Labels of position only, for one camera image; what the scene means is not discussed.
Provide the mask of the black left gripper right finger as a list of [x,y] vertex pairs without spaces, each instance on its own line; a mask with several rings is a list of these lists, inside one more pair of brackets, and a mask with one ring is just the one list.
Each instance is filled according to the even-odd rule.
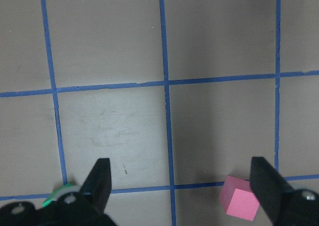
[[250,187],[274,226],[281,226],[294,188],[264,158],[252,157]]

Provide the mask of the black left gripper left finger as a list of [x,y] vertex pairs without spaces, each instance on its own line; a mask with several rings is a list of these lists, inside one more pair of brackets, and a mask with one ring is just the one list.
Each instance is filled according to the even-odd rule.
[[111,164],[109,158],[99,158],[80,188],[82,194],[103,213],[111,193]]

